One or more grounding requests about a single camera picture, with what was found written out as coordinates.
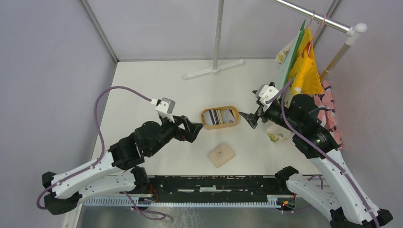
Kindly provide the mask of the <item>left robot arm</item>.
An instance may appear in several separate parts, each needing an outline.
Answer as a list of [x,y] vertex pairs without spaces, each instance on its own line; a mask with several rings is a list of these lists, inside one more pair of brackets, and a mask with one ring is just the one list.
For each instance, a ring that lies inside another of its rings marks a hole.
[[192,143],[203,128],[186,116],[161,122],[147,121],[129,136],[111,145],[98,158],[73,170],[42,174],[44,192],[39,196],[44,204],[37,207],[53,215],[75,209],[88,199],[117,192],[145,193],[150,181],[145,168],[139,165],[154,156],[172,139]]

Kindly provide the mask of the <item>wooden card tray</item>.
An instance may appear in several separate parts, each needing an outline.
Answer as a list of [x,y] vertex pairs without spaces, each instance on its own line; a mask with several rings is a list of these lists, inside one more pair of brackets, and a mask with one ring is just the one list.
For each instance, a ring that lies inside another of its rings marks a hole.
[[207,155],[216,168],[221,167],[235,156],[235,152],[226,143],[216,147]]

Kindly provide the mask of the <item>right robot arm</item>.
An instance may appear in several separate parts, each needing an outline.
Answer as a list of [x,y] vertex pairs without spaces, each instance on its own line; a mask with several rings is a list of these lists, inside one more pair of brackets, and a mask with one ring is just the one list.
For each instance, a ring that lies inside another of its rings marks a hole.
[[333,228],[380,228],[393,220],[390,211],[377,207],[366,196],[348,169],[333,136],[317,122],[319,108],[314,98],[299,94],[292,98],[289,107],[274,101],[266,111],[263,109],[263,104],[259,104],[255,113],[239,114],[252,128],[256,128],[261,119],[293,132],[295,147],[320,171],[334,195],[305,180],[291,166],[275,174],[277,192],[291,191],[301,196],[320,211]]

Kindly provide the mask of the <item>tan oval card holder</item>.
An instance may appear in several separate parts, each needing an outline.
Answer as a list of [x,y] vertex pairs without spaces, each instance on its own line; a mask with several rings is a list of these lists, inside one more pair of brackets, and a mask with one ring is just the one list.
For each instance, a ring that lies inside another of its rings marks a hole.
[[236,126],[240,115],[236,107],[222,106],[203,110],[201,120],[205,129],[215,130]]

